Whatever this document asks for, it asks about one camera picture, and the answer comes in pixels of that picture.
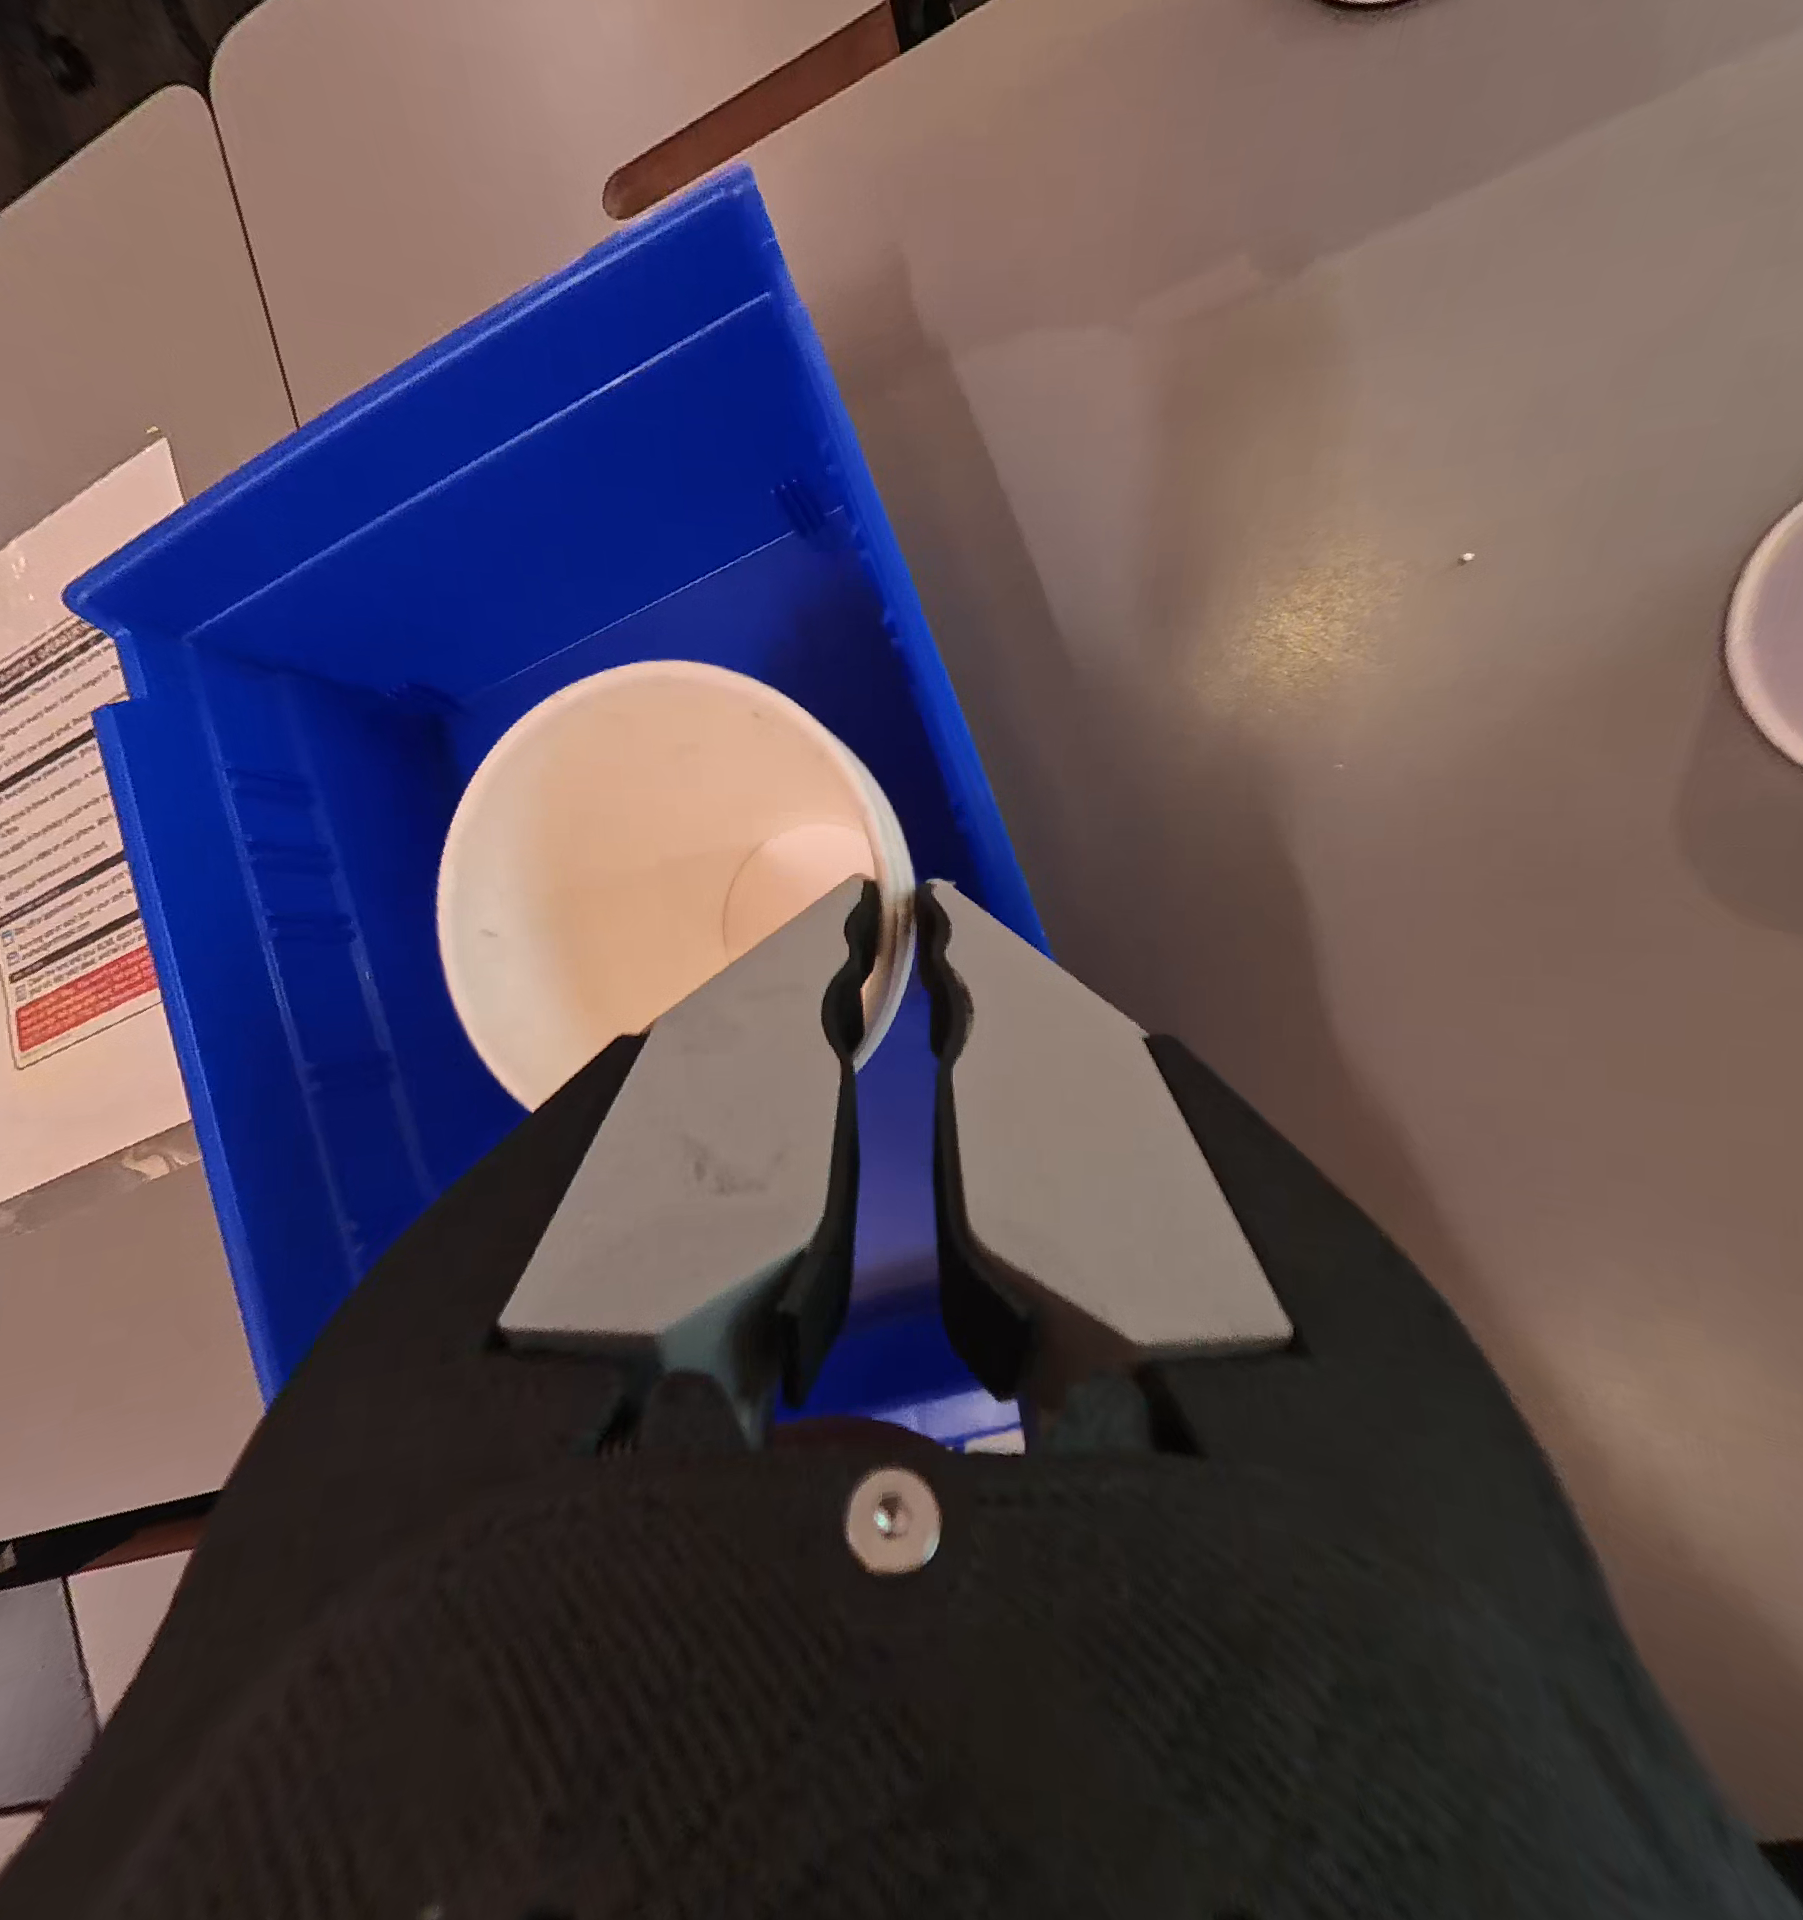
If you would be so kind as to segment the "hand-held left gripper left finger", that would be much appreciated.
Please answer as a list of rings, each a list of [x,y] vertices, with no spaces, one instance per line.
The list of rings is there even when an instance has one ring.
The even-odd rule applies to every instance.
[[[763,1440],[841,1332],[856,1262],[862,988],[881,889],[847,876],[641,1036],[501,1319],[646,1403],[720,1388]]]

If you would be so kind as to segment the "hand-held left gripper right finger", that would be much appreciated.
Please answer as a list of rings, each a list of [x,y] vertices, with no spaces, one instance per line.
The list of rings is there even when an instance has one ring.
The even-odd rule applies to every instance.
[[[1003,1403],[1281,1352],[1294,1325],[1147,1032],[949,881],[916,893],[939,1307]]]

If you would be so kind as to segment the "blue plastic bin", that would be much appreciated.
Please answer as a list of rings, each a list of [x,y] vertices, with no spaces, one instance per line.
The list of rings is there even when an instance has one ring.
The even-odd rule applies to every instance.
[[[525,1118],[450,1005],[456,802],[648,658],[803,706],[921,876],[1049,949],[832,368],[741,167],[83,573],[97,743],[264,1403]]]

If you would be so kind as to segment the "white taped notice sheet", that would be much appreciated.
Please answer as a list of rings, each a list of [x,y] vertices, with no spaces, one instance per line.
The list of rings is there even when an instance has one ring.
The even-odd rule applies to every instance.
[[[125,668],[67,602],[180,503],[151,436],[0,548],[0,1208],[188,1119],[97,739]]]

